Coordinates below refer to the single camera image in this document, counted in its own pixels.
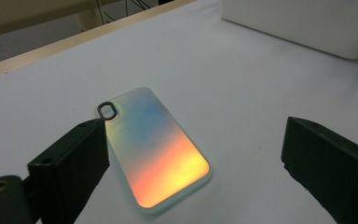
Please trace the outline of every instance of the gradient phone case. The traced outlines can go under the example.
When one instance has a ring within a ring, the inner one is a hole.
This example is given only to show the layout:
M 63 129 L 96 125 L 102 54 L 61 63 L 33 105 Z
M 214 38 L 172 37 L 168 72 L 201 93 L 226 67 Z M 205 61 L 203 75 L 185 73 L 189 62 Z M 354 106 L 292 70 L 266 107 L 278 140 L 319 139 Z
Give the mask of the gradient phone case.
M 157 213 L 209 179 L 210 165 L 148 88 L 98 106 L 114 158 L 144 213 Z

